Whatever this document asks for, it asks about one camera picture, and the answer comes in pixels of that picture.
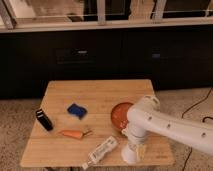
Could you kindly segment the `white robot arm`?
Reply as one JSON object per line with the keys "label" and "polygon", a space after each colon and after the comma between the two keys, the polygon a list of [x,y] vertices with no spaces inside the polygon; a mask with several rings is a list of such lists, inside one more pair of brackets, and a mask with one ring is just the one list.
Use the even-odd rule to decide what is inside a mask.
{"label": "white robot arm", "polygon": [[213,125],[176,118],[159,108],[159,100],[146,95],[128,109],[128,124],[123,132],[130,143],[142,143],[150,131],[213,155]]}

